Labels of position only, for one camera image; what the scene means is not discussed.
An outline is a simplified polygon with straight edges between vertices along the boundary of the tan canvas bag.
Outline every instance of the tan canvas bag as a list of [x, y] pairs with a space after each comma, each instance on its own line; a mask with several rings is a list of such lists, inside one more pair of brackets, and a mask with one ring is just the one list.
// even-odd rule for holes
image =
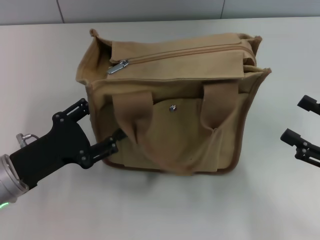
[[90, 33], [76, 80], [86, 87], [96, 140], [118, 128], [128, 136], [108, 165], [179, 175], [237, 165], [248, 110], [271, 72], [256, 67], [261, 37], [138, 43]]

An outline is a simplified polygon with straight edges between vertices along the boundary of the silver metal cylinder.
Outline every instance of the silver metal cylinder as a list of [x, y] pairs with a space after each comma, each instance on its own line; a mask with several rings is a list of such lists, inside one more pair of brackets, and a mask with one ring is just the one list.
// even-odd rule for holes
[[9, 156], [0, 156], [0, 205], [15, 203], [28, 190], [29, 187], [19, 179]]
[[20, 148], [24, 148], [25, 146], [27, 146], [25, 136], [22, 133], [17, 134], [15, 137], [20, 144]]

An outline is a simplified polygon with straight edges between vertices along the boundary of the brown strap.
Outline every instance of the brown strap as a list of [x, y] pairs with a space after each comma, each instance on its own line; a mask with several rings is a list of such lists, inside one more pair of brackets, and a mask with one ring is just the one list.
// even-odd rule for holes
[[[200, 113], [202, 125], [212, 131], [209, 147], [205, 156], [214, 154], [210, 151], [211, 142], [214, 140], [214, 129], [232, 113], [237, 103], [238, 82], [221, 81], [203, 86], [204, 96]], [[159, 165], [162, 169], [176, 174], [191, 174], [202, 162], [189, 162], [182, 165], [176, 159], [162, 156], [150, 145], [146, 133], [153, 117], [153, 98], [148, 91], [116, 94], [112, 96], [114, 115], [122, 130], [129, 139], [141, 146], [145, 156]]]

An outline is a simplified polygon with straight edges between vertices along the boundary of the green light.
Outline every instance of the green light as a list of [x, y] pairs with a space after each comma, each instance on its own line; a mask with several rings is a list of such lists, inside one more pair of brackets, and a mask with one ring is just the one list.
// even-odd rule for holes
[[7, 206], [9, 203], [8, 202], [6, 202], [6, 203], [4, 203], [4, 204], [1, 204], [0, 205], [0, 209], [2, 209], [4, 206]]

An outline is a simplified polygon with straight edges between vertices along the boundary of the white table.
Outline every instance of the white table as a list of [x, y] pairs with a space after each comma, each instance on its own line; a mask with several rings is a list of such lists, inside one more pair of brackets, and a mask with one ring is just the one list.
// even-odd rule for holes
[[[258, 66], [273, 73], [249, 111], [242, 154], [224, 176], [68, 165], [0, 210], [3, 240], [318, 240], [320, 169], [280, 141], [290, 128], [320, 145], [320, 17], [0, 26], [0, 154], [17, 133], [39, 136], [82, 97], [77, 66], [95, 28], [107, 39], [158, 42], [225, 32], [261, 35]], [[80, 125], [95, 142], [89, 118]]]

